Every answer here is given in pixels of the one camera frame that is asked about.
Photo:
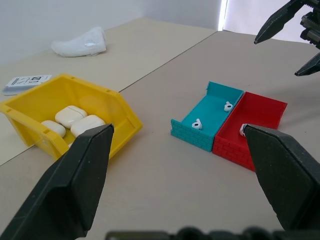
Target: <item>yellow plastic storage bin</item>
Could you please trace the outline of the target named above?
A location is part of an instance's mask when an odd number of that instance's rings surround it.
[[[75,137],[66,129],[62,138],[41,122],[55,121],[56,113],[69,105],[114,125],[110,158],[142,128],[141,121],[120,93],[68,74],[61,74],[0,103],[0,111],[27,146],[37,145],[57,160]]]

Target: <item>beige table surface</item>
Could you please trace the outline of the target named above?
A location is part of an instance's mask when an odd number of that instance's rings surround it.
[[[254,172],[170,136],[204,96],[208,81],[288,103],[279,129],[320,159],[319,74],[295,77],[318,51],[311,45],[218,32],[122,91],[144,128],[108,167],[86,239],[110,230],[165,230],[192,225],[241,232],[280,229]],[[52,159],[33,147],[0,167],[0,232]]]
[[[107,50],[97,56],[61,57],[52,50],[0,66],[0,86],[12,78],[68,73],[121,91],[213,34],[215,30],[140,18],[106,31]],[[0,94],[0,101],[9,98]],[[0,114],[0,165],[27,149]]]

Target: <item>teal box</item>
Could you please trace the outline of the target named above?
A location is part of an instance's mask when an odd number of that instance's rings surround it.
[[[243,90],[210,81],[206,95],[194,109],[181,122],[171,120],[171,135],[211,152],[215,135],[243,94]],[[229,112],[224,111],[226,102],[233,105]],[[192,127],[196,119],[200,119],[202,130]]]

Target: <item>brick pattern wall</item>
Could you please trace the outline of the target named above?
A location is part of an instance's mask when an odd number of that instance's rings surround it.
[[[215,136],[214,138],[212,152],[220,157],[223,157],[224,159],[232,161],[233,163],[255,171],[255,166],[250,152],[246,151],[243,147],[232,144],[219,136]]]
[[[214,143],[214,137],[192,128],[191,126],[185,126],[181,122],[174,119],[171,120],[171,135],[181,139],[187,143],[190,143],[198,148],[201,148],[207,152],[212,151]]]

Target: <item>red box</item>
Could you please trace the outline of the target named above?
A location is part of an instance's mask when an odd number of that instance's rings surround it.
[[[212,152],[255,171],[247,140],[239,130],[242,124],[277,129],[286,107],[285,102],[245,92],[215,135]]]

